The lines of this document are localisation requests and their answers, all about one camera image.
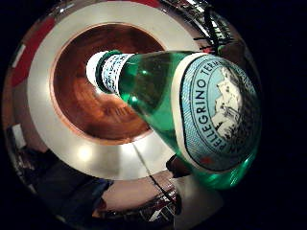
light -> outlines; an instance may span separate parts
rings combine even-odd
[[[137,98],[135,98],[134,96],[131,97],[131,100],[132,100],[133,103],[137,102]]]
[[[95,91],[96,91],[97,94],[103,93],[103,91],[98,87],[95,87]]]
[[[82,160],[83,162],[87,162],[90,160],[90,158],[92,157],[92,151],[89,148],[86,147],[81,147],[78,150],[78,157],[80,158],[80,160]]]
[[[192,5],[195,5],[196,2],[194,2],[193,0],[187,0],[189,3],[191,3]]]

green glass bottle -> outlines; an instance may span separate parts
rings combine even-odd
[[[86,74],[129,104],[203,185],[228,189],[250,167],[260,103],[246,73],[230,61],[186,51],[110,51],[94,55]]]

